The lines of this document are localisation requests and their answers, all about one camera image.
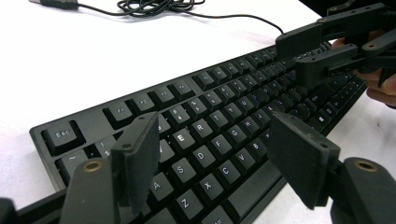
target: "keycap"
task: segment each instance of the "keycap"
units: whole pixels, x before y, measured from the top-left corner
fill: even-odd
[[[206,121],[215,133],[220,133],[229,124],[229,121],[218,110],[207,116]]]
[[[56,165],[60,169],[60,172],[66,184],[70,182],[70,179],[73,176],[76,166],[87,160],[88,157],[85,154],[84,150],[80,149],[56,161]]]
[[[245,148],[256,162],[263,161],[267,156],[267,146],[257,137],[245,145]]]
[[[203,175],[216,164],[216,159],[206,146],[201,146],[190,154],[190,162],[198,174]]]
[[[173,130],[169,125],[168,121],[163,117],[163,114],[158,115],[158,131],[160,132],[160,137],[164,138],[166,135],[170,134]]]
[[[215,79],[217,85],[224,83],[229,78],[227,74],[221,69],[221,67],[215,67],[210,70],[212,77]]]
[[[190,152],[197,144],[186,129],[182,129],[172,134],[170,142],[172,147],[181,156]]]
[[[204,177],[196,186],[198,196],[204,201],[206,206],[210,206],[219,200],[219,196],[224,193],[224,188],[213,174]]]
[[[152,91],[149,95],[160,109],[164,109],[177,103],[177,98],[167,87],[160,87],[159,89]]]
[[[129,109],[125,102],[117,102],[103,110],[114,130],[120,129],[132,122],[135,114]]]
[[[165,111],[163,114],[175,130],[186,127],[192,121],[190,115],[181,105],[173,107],[172,109]]]
[[[209,110],[199,98],[188,101],[183,107],[186,108],[187,113],[189,113],[193,120],[201,119],[209,113]]]
[[[165,139],[160,141],[160,152],[161,152],[161,157],[160,157],[161,166],[165,166],[166,164],[169,164],[175,158],[175,152],[171,147],[169,147],[169,144],[166,142]]]
[[[171,183],[165,174],[161,172],[152,178],[149,187],[148,203],[152,208],[161,207],[174,193],[175,190]]]
[[[241,175],[247,175],[256,164],[256,161],[245,148],[242,148],[232,156],[231,161]]]
[[[254,172],[224,204],[231,219],[239,223],[280,177],[281,173],[269,161]]]
[[[233,223],[221,206],[216,207],[207,217],[202,220],[202,224],[222,224]]]
[[[113,135],[100,140],[95,143],[95,147],[98,150],[102,158],[107,158],[111,154],[111,148],[116,143],[116,138]]]
[[[217,110],[223,105],[223,102],[214,91],[205,93],[200,97],[200,99],[206,105],[209,111]]]
[[[169,169],[169,176],[178,189],[185,189],[197,177],[197,173],[192,168],[186,158],[175,162]]]
[[[193,79],[203,91],[207,91],[216,86],[215,80],[207,72],[201,72],[193,77]]]
[[[185,80],[178,80],[172,85],[169,85],[168,88],[179,101],[188,99],[195,95],[195,92]]]
[[[167,208],[164,208],[157,215],[149,219],[146,223],[148,224],[158,224],[158,223],[166,223],[166,224],[177,224],[176,220],[172,217],[171,213]]]
[[[258,53],[247,56],[247,61],[253,65],[254,68],[260,68],[265,64],[265,59]]]
[[[241,174],[231,161],[226,161],[215,170],[215,176],[225,189],[233,187],[241,178]]]
[[[214,137],[207,146],[218,161],[223,161],[233,150],[222,134]]]
[[[228,121],[230,121],[231,124],[235,124],[243,117],[241,110],[234,103],[224,106],[221,109],[221,113]]]
[[[178,197],[174,203],[174,208],[177,211],[183,223],[192,223],[198,218],[198,215],[204,210],[201,202],[191,189]]]
[[[190,127],[190,134],[200,144],[206,142],[213,134],[213,130],[209,127],[204,119],[199,119]]]
[[[216,89],[215,93],[219,96],[219,98],[225,105],[236,99],[235,93],[233,93],[233,91],[228,85],[224,85]]]
[[[152,102],[151,98],[149,98],[146,93],[134,96],[131,100],[128,100],[127,103],[137,116],[157,110],[157,106],[155,106],[154,102]]]
[[[71,121],[58,121],[42,133],[46,141],[49,153],[58,156],[66,151],[79,147],[85,143],[84,137],[77,124]]]
[[[224,133],[224,137],[227,139],[227,141],[230,142],[231,146],[233,146],[233,148],[235,149],[240,148],[248,140],[248,137],[245,135],[242,129],[239,128],[238,125],[234,125],[229,130],[227,130]]]

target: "white surface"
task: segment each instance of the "white surface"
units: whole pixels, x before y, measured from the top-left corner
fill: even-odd
[[[80,1],[118,10],[116,2]],[[54,192],[29,130],[90,106],[275,44],[277,29],[253,19],[207,20],[164,14],[150,20],[63,11],[27,0],[0,13],[0,197],[17,208]],[[194,10],[246,13],[285,32],[318,15],[297,0],[216,0]],[[396,176],[394,111],[363,96],[330,138],[342,157],[362,156]],[[258,223],[331,223],[328,208],[307,210],[286,187]]]

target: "keyboard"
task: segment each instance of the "keyboard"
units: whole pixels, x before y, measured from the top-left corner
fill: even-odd
[[[138,116],[159,114],[161,158],[147,202],[123,223],[251,223],[286,180],[266,151],[273,111],[289,113],[327,135],[364,91],[352,73],[308,90],[296,84],[295,60],[276,47],[215,64],[31,129],[55,190],[74,168],[107,158]]]

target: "keyboard cable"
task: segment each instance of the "keyboard cable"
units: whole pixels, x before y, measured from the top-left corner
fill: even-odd
[[[237,18],[237,17],[247,17],[263,21],[269,25],[274,26],[281,34],[283,30],[276,24],[263,19],[261,17],[249,15],[249,14],[233,14],[224,16],[208,16],[198,13],[193,13],[191,10],[194,6],[201,5],[205,0],[200,2],[195,2],[195,0],[189,0],[189,2],[184,2],[184,0],[121,0],[117,3],[117,6],[123,12],[109,12],[102,10],[97,7],[91,7],[84,4],[80,4],[78,0],[29,0],[30,2],[41,4],[45,7],[57,7],[61,9],[77,10],[79,7],[85,7],[90,10],[94,10],[109,16],[132,16],[136,18],[151,18],[157,16],[164,11],[171,11],[175,13],[185,13],[195,17],[207,18],[207,19],[226,19],[226,18]]]

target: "hand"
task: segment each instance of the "hand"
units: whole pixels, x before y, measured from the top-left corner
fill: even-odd
[[[370,33],[369,39],[374,39],[380,35],[384,34],[382,31],[375,31]],[[332,48],[336,49],[345,44],[345,39],[340,38],[332,43]],[[382,69],[378,69],[370,74],[362,74],[358,71],[354,71],[354,73],[365,80],[367,86],[367,95],[379,102],[382,102],[386,105],[396,106],[396,74],[386,79],[381,88],[378,87],[378,80],[381,75]]]

